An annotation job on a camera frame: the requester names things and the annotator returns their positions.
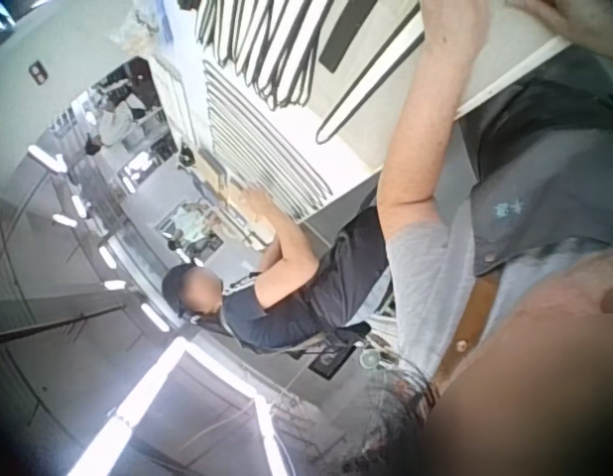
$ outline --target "short sleeve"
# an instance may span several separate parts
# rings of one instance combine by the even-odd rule
[[[224,298],[223,315],[231,324],[260,319],[267,312],[260,306],[254,286],[249,286]]]
[[[414,334],[447,256],[449,232],[442,223],[415,223],[386,243],[400,343]]]

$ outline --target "navy cap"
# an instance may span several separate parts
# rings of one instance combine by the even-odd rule
[[[184,275],[192,268],[196,268],[195,264],[189,263],[184,265],[174,266],[168,271],[161,283],[161,293],[164,299],[178,317],[182,317],[187,308],[181,301],[181,289],[184,283]]]

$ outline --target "gray shirt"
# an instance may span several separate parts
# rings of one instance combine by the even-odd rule
[[[386,245],[397,304],[399,352],[407,361],[405,367],[415,366],[428,377],[451,342],[474,286],[471,219],[466,201],[451,228],[442,223],[412,224]],[[600,248],[596,242],[569,239],[507,263],[482,340],[535,283]]]

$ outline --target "forearm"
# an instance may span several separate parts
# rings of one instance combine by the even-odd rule
[[[307,237],[294,220],[275,204],[265,213],[265,217],[276,230],[282,259],[288,261],[317,261]]]
[[[380,207],[432,198],[471,61],[422,52],[379,183]]]
[[[262,259],[260,260],[260,265],[258,265],[258,271],[260,273],[264,273],[269,270],[272,266],[278,263],[283,258],[283,252],[280,247],[280,240],[278,236],[274,237],[274,241],[267,247],[265,253],[263,254]]]

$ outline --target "navy t-shirt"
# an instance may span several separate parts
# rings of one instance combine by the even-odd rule
[[[261,351],[293,347],[323,331],[300,292],[263,309],[253,283],[224,297],[221,314],[238,340]]]

